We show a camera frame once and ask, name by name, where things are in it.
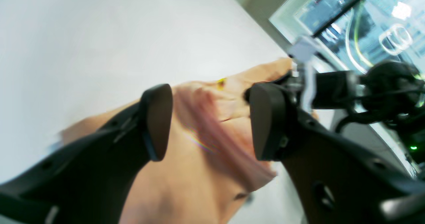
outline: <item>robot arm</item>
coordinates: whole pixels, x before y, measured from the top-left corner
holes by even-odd
[[[169,85],[0,186],[0,214],[28,224],[118,223],[136,174],[167,149]]]
[[[295,75],[246,91],[257,159],[282,162],[310,224],[425,223],[425,182],[337,134],[350,122],[381,121],[403,141],[422,140],[424,112],[417,104],[425,82],[417,79],[419,71],[389,60],[361,77],[352,71],[315,74],[310,58],[316,47],[312,38],[300,38],[292,53],[301,63]],[[307,58],[297,59],[302,54]],[[358,103],[367,111],[356,113]],[[309,114],[311,108],[345,109],[348,116],[334,133]]]

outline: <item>window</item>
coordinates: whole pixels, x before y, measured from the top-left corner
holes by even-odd
[[[291,42],[294,36],[314,33],[351,0],[303,1],[288,0],[270,18]],[[341,69],[365,73],[384,59],[395,59],[425,71],[424,19],[424,0],[363,0],[318,39]]]

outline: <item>cable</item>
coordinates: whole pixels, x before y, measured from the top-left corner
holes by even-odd
[[[352,11],[352,16],[351,16],[351,20],[350,23],[347,26],[347,30],[346,30],[346,38],[345,38],[345,45],[346,45],[346,50],[347,50],[347,55],[348,58],[350,59],[351,63],[363,74],[366,73],[366,70],[359,64],[357,63],[357,61],[354,59],[352,53],[351,53],[351,47],[350,47],[350,30],[351,30],[351,26],[354,20],[354,16],[355,16],[355,12]]]
[[[351,10],[353,7],[355,7],[358,3],[360,3],[361,0],[353,0],[348,5],[344,6],[342,10],[334,16],[334,18],[330,19],[328,22],[323,24],[311,37],[317,38],[320,36],[322,32],[324,32],[331,24],[335,23],[339,18],[341,18],[345,13],[347,13],[349,10]]]
[[[350,116],[343,118],[335,128],[335,133],[342,133],[343,127],[350,123],[352,123],[352,119]]]
[[[391,86],[389,83],[382,83],[382,88],[384,90],[390,90]],[[386,104],[396,103],[396,97],[394,95],[385,95],[383,98],[383,100],[380,100],[382,107],[377,110],[369,110],[366,112],[357,113],[353,107],[348,106],[346,111],[350,117],[349,121],[352,123],[372,124],[387,119],[391,113],[394,112],[394,109],[393,106]]]
[[[364,8],[364,2],[359,4],[359,9],[357,11],[358,14],[357,14],[356,22],[354,25],[354,46],[356,48],[357,54],[360,57],[360,60],[365,62],[367,66],[372,67],[373,64],[362,54],[359,48],[359,27],[360,27],[360,18],[362,16],[363,8]]]
[[[322,60],[323,62],[325,62],[327,65],[329,65],[334,71],[339,71],[340,69],[336,67],[336,65],[332,64],[329,59],[327,59],[323,54],[317,52],[316,56]]]
[[[400,95],[400,94],[405,94],[405,93],[422,93],[422,92],[423,92],[423,89],[398,90],[398,91],[380,93],[380,94],[376,94],[376,95],[366,95],[366,96],[340,99],[338,101],[339,102],[349,102],[349,101],[354,101],[354,100],[362,100],[362,99],[366,99],[366,98],[380,98],[380,97],[384,97],[384,96],[387,96],[387,95]]]

